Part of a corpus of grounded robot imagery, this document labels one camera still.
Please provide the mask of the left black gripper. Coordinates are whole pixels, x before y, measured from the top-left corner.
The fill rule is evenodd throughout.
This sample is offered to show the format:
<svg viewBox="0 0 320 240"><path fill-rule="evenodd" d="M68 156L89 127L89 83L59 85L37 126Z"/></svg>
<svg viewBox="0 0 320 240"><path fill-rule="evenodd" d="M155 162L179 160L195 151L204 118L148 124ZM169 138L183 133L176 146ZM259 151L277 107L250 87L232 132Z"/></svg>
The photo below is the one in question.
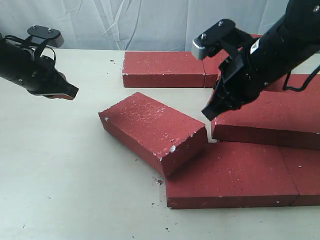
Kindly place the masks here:
<svg viewBox="0 0 320 240"><path fill-rule="evenodd" d="M56 59L36 57L32 49L0 40L0 77L35 96L72 101L79 89L55 68Z"/></svg>

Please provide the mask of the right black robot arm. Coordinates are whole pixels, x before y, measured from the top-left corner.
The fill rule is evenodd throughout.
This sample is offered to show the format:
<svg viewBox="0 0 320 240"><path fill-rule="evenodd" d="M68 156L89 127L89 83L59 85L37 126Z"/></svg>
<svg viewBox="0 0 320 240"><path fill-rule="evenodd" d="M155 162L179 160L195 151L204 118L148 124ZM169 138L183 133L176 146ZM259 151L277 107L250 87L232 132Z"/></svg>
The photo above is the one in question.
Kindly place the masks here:
<svg viewBox="0 0 320 240"><path fill-rule="evenodd" d="M252 37L222 19L194 41L197 58L214 57L224 50L228 57L219 65L220 77L202 110L208 120L239 110L260 93L320 49L320 3L291 0L285 14L262 36Z"/></svg>

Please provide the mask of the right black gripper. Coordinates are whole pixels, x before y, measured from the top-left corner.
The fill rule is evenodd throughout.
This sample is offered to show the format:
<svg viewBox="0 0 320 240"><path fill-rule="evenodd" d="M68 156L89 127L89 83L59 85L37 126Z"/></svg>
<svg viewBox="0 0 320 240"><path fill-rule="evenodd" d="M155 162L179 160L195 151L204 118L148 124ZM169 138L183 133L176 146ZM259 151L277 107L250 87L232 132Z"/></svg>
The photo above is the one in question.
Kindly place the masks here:
<svg viewBox="0 0 320 240"><path fill-rule="evenodd" d="M255 101L270 85L269 66L270 53L264 49L236 50L219 66L220 79L202 114L212 121L224 112Z"/></svg>

